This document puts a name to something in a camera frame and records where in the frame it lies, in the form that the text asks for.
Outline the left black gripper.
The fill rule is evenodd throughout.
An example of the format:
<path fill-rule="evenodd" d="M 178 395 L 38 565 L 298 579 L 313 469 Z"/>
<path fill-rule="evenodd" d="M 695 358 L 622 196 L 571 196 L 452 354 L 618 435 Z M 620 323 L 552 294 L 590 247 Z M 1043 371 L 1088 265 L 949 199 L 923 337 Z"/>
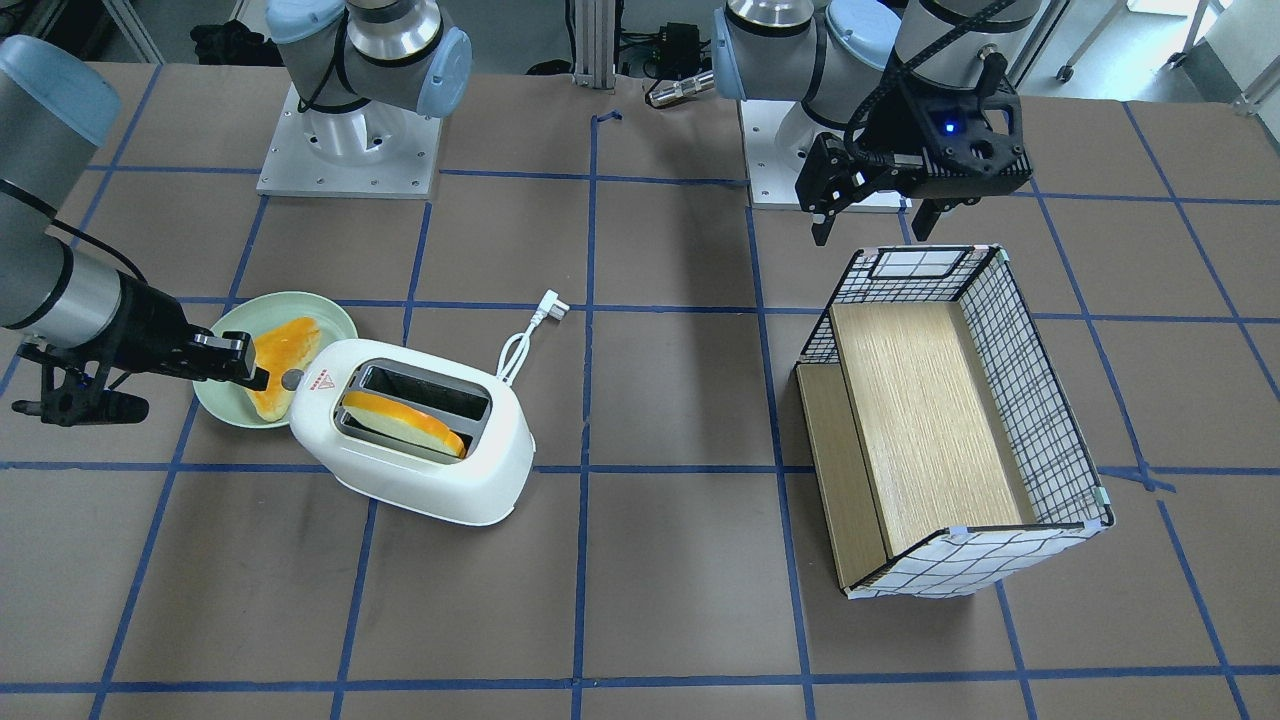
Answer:
<path fill-rule="evenodd" d="M 831 132 L 815 136 L 796 178 L 796 197 L 800 209 L 810 214 L 817 246 L 827 245 L 836 215 L 877 190 L 925 196 L 927 85 L 972 88 L 975 83 L 950 87 L 920 76 L 899 76 L 860 114 L 860 135 L 846 143 Z M 923 243 L 945 215 L 978 202 L 978 197 L 923 199 L 911 219 L 911 236 Z"/>

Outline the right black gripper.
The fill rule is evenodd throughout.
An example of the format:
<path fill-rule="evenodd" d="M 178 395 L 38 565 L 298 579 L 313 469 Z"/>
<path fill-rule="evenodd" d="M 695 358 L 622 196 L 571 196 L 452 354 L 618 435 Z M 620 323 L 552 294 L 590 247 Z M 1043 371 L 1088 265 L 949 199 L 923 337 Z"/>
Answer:
<path fill-rule="evenodd" d="M 119 305 L 95 347 L 19 345 L 17 355 L 41 366 L 37 400 L 15 400 L 12 410 L 59 427 L 137 424 L 148 415 L 146 398 L 108 387 L 113 368 L 188 380 L 228 382 L 265 391 L 269 370 L 256 363 L 246 332 L 207 334 L 188 323 L 169 295 L 137 281 L 120 279 Z"/>

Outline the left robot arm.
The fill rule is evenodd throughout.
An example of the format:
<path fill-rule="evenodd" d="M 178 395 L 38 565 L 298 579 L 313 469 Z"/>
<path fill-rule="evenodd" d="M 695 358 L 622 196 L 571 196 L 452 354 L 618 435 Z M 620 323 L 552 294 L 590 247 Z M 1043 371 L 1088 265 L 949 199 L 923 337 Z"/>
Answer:
<path fill-rule="evenodd" d="M 740 101 L 792 101 L 818 129 L 794 184 L 819 246 L 874 193 L 920 206 L 927 240 L 961 205 L 1030 181 L 1021 102 L 1009 78 L 1037 1 L 727 1 L 712 68 Z"/>

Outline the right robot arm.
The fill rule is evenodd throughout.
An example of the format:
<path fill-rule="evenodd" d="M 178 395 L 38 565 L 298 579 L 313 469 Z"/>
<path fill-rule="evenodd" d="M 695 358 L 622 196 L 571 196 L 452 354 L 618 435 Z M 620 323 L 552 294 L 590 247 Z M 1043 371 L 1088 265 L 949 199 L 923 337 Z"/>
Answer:
<path fill-rule="evenodd" d="M 35 380 L 4 410 L 54 427 L 129 425 L 124 380 L 212 380 L 243 400 L 282 378 L 256 331 L 192 316 L 236 275 L 264 206 L 255 186 L 280 120 L 310 187 L 357 177 L 366 200 L 424 200 L 433 149 L 474 44 L 434 1 L 270 1 L 282 67 L 88 64 L 27 35 L 3 41 L 3 333 Z"/>

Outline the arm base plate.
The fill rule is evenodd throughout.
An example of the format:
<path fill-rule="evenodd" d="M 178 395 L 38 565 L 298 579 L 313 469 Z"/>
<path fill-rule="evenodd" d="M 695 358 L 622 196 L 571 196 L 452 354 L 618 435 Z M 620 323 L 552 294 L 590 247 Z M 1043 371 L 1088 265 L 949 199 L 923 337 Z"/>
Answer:
<path fill-rule="evenodd" d="M 739 117 L 751 206 L 797 210 L 795 183 L 813 140 L 826 127 L 791 101 L 740 101 Z"/>
<path fill-rule="evenodd" d="M 443 120 L 381 102 L 346 114 L 300 111 L 291 87 L 256 190 L 264 196 L 428 200 Z"/>

